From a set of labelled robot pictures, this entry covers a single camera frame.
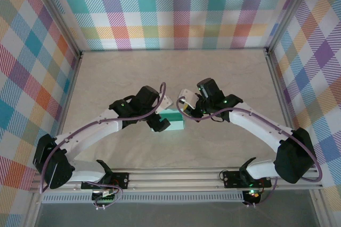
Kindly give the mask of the light teal paper box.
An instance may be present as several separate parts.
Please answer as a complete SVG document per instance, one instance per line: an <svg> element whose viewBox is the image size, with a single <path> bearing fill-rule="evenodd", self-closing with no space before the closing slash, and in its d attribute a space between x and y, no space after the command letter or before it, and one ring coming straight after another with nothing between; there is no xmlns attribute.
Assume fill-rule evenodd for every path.
<svg viewBox="0 0 341 227"><path fill-rule="evenodd" d="M170 126L165 131L183 130L185 128L185 122L183 116L176 109L166 109L162 111L160 117L167 118L170 122Z"/></svg>

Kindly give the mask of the control board with green terminal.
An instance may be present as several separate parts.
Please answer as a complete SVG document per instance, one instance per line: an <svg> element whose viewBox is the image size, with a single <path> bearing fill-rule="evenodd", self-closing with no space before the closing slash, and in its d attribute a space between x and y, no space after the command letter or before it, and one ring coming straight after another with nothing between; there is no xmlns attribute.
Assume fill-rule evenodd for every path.
<svg viewBox="0 0 341 227"><path fill-rule="evenodd" d="M117 195L119 195L118 189L94 191L91 199L97 204L108 204L113 202Z"/></svg>

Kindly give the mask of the control board with lit LEDs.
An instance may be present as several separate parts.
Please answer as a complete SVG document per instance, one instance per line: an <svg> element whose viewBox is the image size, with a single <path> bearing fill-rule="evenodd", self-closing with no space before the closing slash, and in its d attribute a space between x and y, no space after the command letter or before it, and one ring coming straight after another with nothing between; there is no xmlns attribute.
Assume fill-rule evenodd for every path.
<svg viewBox="0 0 341 227"><path fill-rule="evenodd" d="M245 205L258 204L261 201L261 193L259 190L247 190L243 191L243 203Z"/></svg>

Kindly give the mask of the long aluminium mounting rail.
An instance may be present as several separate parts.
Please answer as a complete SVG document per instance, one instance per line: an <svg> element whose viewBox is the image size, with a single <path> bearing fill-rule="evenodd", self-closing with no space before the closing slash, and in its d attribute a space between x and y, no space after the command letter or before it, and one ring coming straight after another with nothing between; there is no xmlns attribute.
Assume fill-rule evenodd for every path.
<svg viewBox="0 0 341 227"><path fill-rule="evenodd" d="M128 173L128 185L125 192L178 192L178 191L224 191L228 177L223 177L224 168L121 168L116 173ZM62 187L46 192L81 191L81 180L72 177ZM34 176L30 192L38 192L40 175ZM290 184L278 177L276 190L321 190L322 182L299 180Z"/></svg>

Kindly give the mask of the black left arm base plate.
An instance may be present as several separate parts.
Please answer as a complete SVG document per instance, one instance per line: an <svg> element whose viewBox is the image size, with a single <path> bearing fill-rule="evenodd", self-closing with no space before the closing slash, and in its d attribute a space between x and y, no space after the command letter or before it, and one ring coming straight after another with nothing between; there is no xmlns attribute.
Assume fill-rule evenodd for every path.
<svg viewBox="0 0 341 227"><path fill-rule="evenodd" d="M99 181L95 183L98 184L111 184L121 187L122 189L127 189L129 182L129 174L128 173L115 173L105 174ZM89 184L87 182L82 182L81 184L82 190L97 190L97 189L107 189L107 187L100 187L98 185Z"/></svg>

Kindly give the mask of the aluminium side rail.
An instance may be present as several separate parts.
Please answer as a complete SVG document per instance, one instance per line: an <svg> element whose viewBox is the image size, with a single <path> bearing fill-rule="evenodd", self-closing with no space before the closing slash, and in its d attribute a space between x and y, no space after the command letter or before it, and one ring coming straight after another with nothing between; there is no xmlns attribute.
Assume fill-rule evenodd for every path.
<svg viewBox="0 0 341 227"><path fill-rule="evenodd" d="M74 74L72 76L72 80L70 82L69 88L68 88L67 97L65 99L64 106L63 106L62 111L61 111L60 120L58 122L58 125L56 126L56 130L52 132L52 134L55 136L60 135L63 132L63 128L64 128L64 125L66 122L66 117L67 117L68 110L69 110L70 103L71 103L71 99L72 99L72 94L74 92L75 85L76 85L77 78L78 78L78 74L79 74L80 67L82 64L83 55L84 55L84 51L81 51L79 56L78 56L78 59L76 61L75 71L74 71Z"/></svg>
<svg viewBox="0 0 341 227"><path fill-rule="evenodd" d="M270 75L272 81L274 83L275 91L280 103L281 111L283 118L285 120L285 124L289 126L278 125L277 126L277 133L280 135L280 142L279 147L277 149L277 156L275 160L275 166L281 169L289 169L290 171L297 172L302 167L304 167L306 163L306 158L308 159L308 163L310 162L311 158L306 153L306 151L291 137L301 139L300 135L302 132L296 132L291 128L291 124L289 118L287 116L287 108L283 100L283 96L281 93L279 81L277 79L277 75L275 74L274 66L270 56L266 56L266 49L264 50L265 58L267 65L270 70Z"/></svg>

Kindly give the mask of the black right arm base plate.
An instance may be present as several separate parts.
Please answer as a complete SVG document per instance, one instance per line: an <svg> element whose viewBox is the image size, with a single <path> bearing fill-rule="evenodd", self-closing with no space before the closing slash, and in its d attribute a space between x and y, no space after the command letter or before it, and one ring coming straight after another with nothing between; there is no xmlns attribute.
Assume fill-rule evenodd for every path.
<svg viewBox="0 0 341 227"><path fill-rule="evenodd" d="M270 188L271 180L263 177L254 179L248 173L239 171L222 170L219 178L224 182L225 188Z"/></svg>

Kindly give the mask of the aluminium frame post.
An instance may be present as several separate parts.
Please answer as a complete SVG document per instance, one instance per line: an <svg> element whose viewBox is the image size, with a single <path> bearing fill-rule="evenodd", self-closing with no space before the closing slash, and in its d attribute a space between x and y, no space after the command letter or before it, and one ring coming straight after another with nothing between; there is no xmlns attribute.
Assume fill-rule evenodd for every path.
<svg viewBox="0 0 341 227"><path fill-rule="evenodd" d="M281 38L283 37L285 30L289 26L291 19L297 12L297 9L300 7L302 1L303 0L290 0L287 4L287 9L283 15L283 18L279 23L277 29L275 30L268 47L265 48L266 56L270 56L273 53L275 47L278 45Z"/></svg>
<svg viewBox="0 0 341 227"><path fill-rule="evenodd" d="M42 0L46 9L50 13L52 19L55 21L57 27L60 29L67 44L70 46L71 51L77 56L78 59L82 57L82 51L79 49L74 37L71 34L66 22L63 20L61 12L57 8L54 0Z"/></svg>

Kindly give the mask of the aluminium frame leg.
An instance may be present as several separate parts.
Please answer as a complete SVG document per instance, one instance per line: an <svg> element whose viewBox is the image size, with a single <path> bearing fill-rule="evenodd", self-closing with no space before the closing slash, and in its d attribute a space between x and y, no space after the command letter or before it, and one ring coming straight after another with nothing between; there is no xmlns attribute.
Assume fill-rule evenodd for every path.
<svg viewBox="0 0 341 227"><path fill-rule="evenodd" d="M328 227L329 218L321 190L309 190L309 192L320 227Z"/></svg>
<svg viewBox="0 0 341 227"><path fill-rule="evenodd" d="M23 227L35 227L39 209L41 206L42 195L40 193L33 193L29 200L29 207L25 218Z"/></svg>

